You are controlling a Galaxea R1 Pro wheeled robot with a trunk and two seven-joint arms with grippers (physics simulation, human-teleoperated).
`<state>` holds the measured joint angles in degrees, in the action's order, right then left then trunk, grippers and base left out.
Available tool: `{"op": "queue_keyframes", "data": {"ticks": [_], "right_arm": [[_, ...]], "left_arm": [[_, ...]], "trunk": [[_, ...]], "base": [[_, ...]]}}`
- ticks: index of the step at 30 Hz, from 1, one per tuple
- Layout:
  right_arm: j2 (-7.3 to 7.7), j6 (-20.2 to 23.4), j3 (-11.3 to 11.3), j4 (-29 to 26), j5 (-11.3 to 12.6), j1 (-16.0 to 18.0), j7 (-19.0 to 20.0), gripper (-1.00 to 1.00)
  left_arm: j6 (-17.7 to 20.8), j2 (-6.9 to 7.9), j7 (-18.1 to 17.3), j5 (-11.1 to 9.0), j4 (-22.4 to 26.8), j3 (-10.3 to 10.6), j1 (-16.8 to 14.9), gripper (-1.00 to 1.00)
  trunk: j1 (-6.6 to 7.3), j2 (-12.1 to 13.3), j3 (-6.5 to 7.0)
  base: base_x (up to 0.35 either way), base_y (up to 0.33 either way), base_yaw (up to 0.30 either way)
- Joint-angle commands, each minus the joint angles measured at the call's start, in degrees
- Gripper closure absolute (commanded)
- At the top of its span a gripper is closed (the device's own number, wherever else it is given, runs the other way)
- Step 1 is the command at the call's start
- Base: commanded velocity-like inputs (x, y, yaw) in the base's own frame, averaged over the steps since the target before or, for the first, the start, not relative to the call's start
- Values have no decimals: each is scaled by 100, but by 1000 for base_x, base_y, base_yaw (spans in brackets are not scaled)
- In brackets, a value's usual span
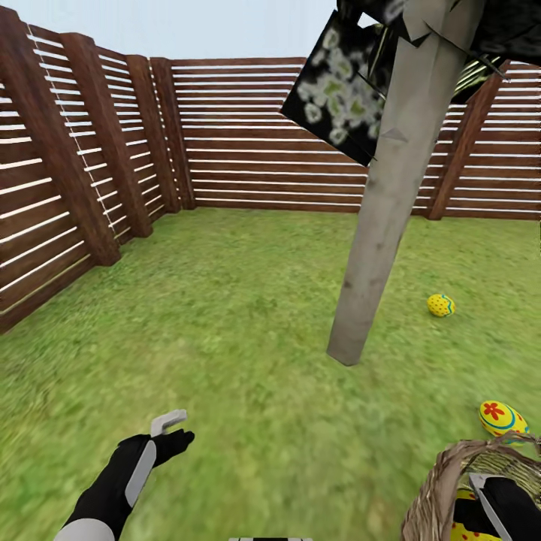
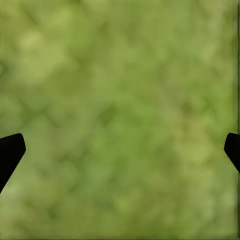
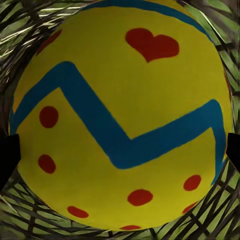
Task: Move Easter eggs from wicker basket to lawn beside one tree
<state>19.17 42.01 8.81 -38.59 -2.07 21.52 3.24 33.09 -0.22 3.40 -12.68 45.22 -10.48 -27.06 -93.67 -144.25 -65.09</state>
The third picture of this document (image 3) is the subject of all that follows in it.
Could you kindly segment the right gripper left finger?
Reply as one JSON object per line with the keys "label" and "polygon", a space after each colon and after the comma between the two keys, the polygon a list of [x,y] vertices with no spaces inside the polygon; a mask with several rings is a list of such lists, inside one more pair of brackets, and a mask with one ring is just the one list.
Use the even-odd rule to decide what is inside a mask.
{"label": "right gripper left finger", "polygon": [[19,135],[0,138],[0,192],[21,160]]}

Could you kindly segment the easter egg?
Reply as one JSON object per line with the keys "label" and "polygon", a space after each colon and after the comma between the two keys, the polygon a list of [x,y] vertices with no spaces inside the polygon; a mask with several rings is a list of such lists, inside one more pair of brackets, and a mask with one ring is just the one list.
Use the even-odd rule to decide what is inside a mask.
{"label": "easter egg", "polygon": [[60,215],[140,231],[180,218],[210,191],[232,133],[214,42],[175,0],[97,0],[26,66],[10,106],[16,168]]}

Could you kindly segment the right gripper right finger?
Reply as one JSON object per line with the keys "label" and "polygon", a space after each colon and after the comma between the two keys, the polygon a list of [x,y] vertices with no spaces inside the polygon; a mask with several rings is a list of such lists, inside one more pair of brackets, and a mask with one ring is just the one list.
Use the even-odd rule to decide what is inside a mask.
{"label": "right gripper right finger", "polygon": [[228,134],[226,154],[240,173],[240,135]]}

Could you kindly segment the wicker basket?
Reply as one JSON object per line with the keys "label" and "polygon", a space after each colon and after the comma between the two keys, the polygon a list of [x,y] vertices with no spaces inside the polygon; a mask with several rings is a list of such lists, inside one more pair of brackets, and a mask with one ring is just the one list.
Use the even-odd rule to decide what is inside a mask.
{"label": "wicker basket", "polygon": [[[2,20],[7,16],[7,14],[10,13],[10,11],[18,4],[18,2],[21,2],[21,6],[23,8],[18,8],[16,12],[9,17],[5,22],[2,22]],[[64,21],[66,21],[70,16],[81,10],[82,8],[96,2],[97,0],[43,0],[43,1],[36,1],[31,2],[31,0],[0,0],[0,33],[3,31],[4,28],[6,28],[8,25],[12,24],[1,36],[0,36],[0,47],[3,45],[7,45],[11,40],[14,40],[12,44],[18,39],[22,32],[25,30],[31,28],[31,30],[28,32],[28,34],[23,38],[23,40],[16,45],[10,47],[6,50],[0,51],[0,139],[7,137],[9,135],[9,115],[10,115],[10,98],[11,95],[15,89],[15,86],[17,84],[17,81],[19,79],[19,76],[21,72],[24,72],[25,68],[27,67],[28,63],[34,56],[34,54],[37,52],[39,47],[43,44],[43,42],[56,30],[58,26],[60,26]],[[229,18],[231,21],[237,23],[240,25],[240,17],[235,13],[237,11],[240,13],[240,0],[219,0],[223,4],[227,5],[232,13],[223,11],[221,9],[215,8],[210,5],[208,0],[175,0],[178,4],[180,4],[182,7],[185,5],[191,5],[201,11],[203,16],[208,21],[209,25],[212,28],[212,31],[215,32],[216,36],[220,40],[221,45],[218,45],[216,40],[212,37],[211,40],[213,41],[215,48],[221,58],[223,69],[228,81],[229,85],[229,91],[230,91],[230,98],[231,98],[231,109],[232,109],[232,118],[233,118],[233,125],[234,125],[234,133],[238,134],[239,130],[239,121],[240,121],[240,108],[237,116],[237,121],[235,119],[235,113],[234,113],[234,102],[233,102],[233,96],[240,96],[240,92],[236,92],[232,85],[229,82],[228,75],[225,71],[225,69],[229,72],[229,74],[233,77],[233,79],[237,82],[237,84],[240,87],[240,83],[238,80],[236,80],[233,76],[233,74],[230,72],[229,68],[223,61],[220,52],[221,51],[227,51],[229,57],[233,61],[234,68],[235,66],[240,71],[240,65],[238,64],[237,60],[235,59],[234,55],[232,54],[232,50],[237,50],[240,54],[240,41],[237,40],[237,38],[232,34],[235,33],[238,36],[240,36],[240,32],[235,30],[234,28],[230,27],[229,25],[225,24],[225,22],[222,21],[220,16],[217,14],[219,12],[223,16]],[[55,3],[73,3],[68,7],[48,7]],[[38,13],[38,11],[47,11],[47,10],[58,10],[54,13]],[[27,19],[22,23],[22,26],[20,26],[18,29],[16,29],[13,32],[9,32],[9,30],[16,24],[17,21],[27,17]],[[224,31],[227,36],[217,32],[217,30],[214,28],[213,24],[210,22],[209,19],[211,19],[222,31]],[[232,32],[231,32],[232,31]],[[222,38],[227,39],[228,43],[225,43]],[[11,47],[12,46],[12,47]],[[17,78],[16,78],[17,76]],[[3,96],[4,92],[7,90],[7,88],[10,86],[10,84],[13,82],[13,80],[16,78],[11,90],[9,91],[9,94],[7,95],[5,104],[3,104]],[[228,165],[228,171],[225,182],[221,180],[221,177],[223,175],[223,172],[226,168],[226,165],[229,160]],[[230,160],[228,156],[226,156],[224,165],[222,167],[222,170],[215,181],[212,188],[209,190],[209,192],[206,195],[206,198],[195,216],[192,212],[193,210],[198,206],[195,205],[192,209],[190,209],[187,213],[185,213],[183,216],[179,217],[175,223],[175,225],[161,238],[159,239],[157,236],[157,233],[160,232],[166,224],[163,225],[163,227],[158,231],[155,232],[153,227],[149,228],[154,240],[168,240],[168,238],[174,233],[174,231],[181,225],[181,223],[188,218],[188,216],[191,217],[191,220],[186,222],[185,224],[181,225],[184,226],[187,223],[189,223],[182,231],[181,233],[174,239],[174,240],[181,240],[187,232],[192,228],[194,224],[197,224],[198,229],[195,230],[192,234],[187,236],[184,240],[197,240],[197,238],[202,234],[205,233],[207,238],[204,240],[216,240],[215,237],[228,225],[228,223],[233,219],[225,237],[223,240],[229,240],[233,238],[234,236],[240,234],[240,225],[233,230],[233,228],[236,226],[236,223],[240,219],[240,203],[231,211],[231,213],[226,217],[226,214],[228,213],[229,209],[233,205],[233,203],[236,201],[236,199],[240,200],[240,176],[236,185],[236,188],[233,189],[229,186],[229,182],[232,179],[232,177],[235,175],[237,169]],[[15,185],[18,184],[22,186],[27,193],[17,189]],[[221,186],[221,189],[213,196],[213,198],[209,201],[212,193],[216,189],[217,185]],[[22,197],[19,198],[9,192],[9,190],[13,188],[15,189]],[[5,240],[4,238],[9,238],[12,240],[31,240],[31,239],[42,239],[42,240],[52,240],[52,239],[58,239],[58,240],[115,240],[117,237],[121,237],[124,235],[131,234],[124,238],[123,240],[129,240],[142,232],[148,230],[134,230],[134,231],[119,231],[116,234],[113,234],[113,230],[105,230],[105,229],[99,229],[99,228],[91,228],[91,226],[87,227],[73,227],[73,223],[78,223],[74,220],[70,220],[71,227],[62,227],[59,224],[51,221],[53,219],[45,218],[37,213],[37,211],[46,212],[48,214],[57,216],[59,218],[65,219],[61,216],[58,216],[54,213],[53,209],[44,209],[39,207],[39,205],[47,206],[43,201],[41,201],[37,196],[36,198],[33,197],[30,192],[28,191],[30,188],[25,183],[25,181],[22,179],[17,167],[13,171],[12,175],[10,176],[10,179],[5,184],[5,187],[0,192],[0,202],[7,204],[11,209],[13,209],[18,215],[16,216],[12,213],[6,212],[0,208],[0,214],[2,214],[11,224],[4,222],[0,220],[0,225],[5,228],[9,233],[3,232],[0,230],[0,240]],[[224,203],[215,211],[216,206],[220,200],[220,197],[222,193],[226,190],[230,193],[230,196],[224,201]],[[26,195],[30,198],[32,198],[35,201],[35,204],[32,204],[28,202],[25,197],[22,195]],[[9,198],[12,198],[16,201],[16,203],[19,204],[13,204],[8,201],[3,196],[7,196]],[[209,202],[208,202],[209,201]],[[215,230],[210,233],[207,230],[207,227],[209,224],[214,220],[214,218],[218,215],[218,213],[224,208],[224,206],[229,201],[226,210],[222,214],[222,217],[220,218],[220,221],[218,222]],[[208,202],[208,203],[207,203]],[[25,205],[28,205],[33,208],[33,210],[29,210],[24,208],[20,203],[23,203]],[[213,204],[212,204],[213,203]],[[203,224],[200,223],[198,220],[201,215],[209,208],[209,206],[212,204],[212,207],[204,221]],[[27,220],[21,216],[21,214],[16,210],[20,210],[22,212],[25,212],[29,215],[31,215],[30,220]],[[17,224],[12,222],[12,220],[7,216],[12,216],[22,222],[25,222],[28,224],[28,230],[20,228]],[[41,226],[40,224],[35,223],[35,219],[38,218],[44,222],[47,222],[51,225],[54,225],[57,228],[48,228],[45,226]],[[14,232],[12,232],[8,227],[13,228],[17,231],[22,232],[26,238],[20,238],[18,237]],[[33,233],[33,227],[37,227],[41,230],[47,231],[51,234],[35,234]],[[58,233],[56,231],[53,231],[52,229],[56,230],[64,230],[66,232],[71,233],[71,235],[62,235],[61,233]],[[233,231],[232,231],[233,230]],[[80,234],[80,235],[73,235],[73,232],[78,231],[93,231],[90,233]],[[109,237],[103,237],[103,236],[96,236],[98,234],[102,234],[108,232]],[[240,240],[240,236],[238,238]]]}

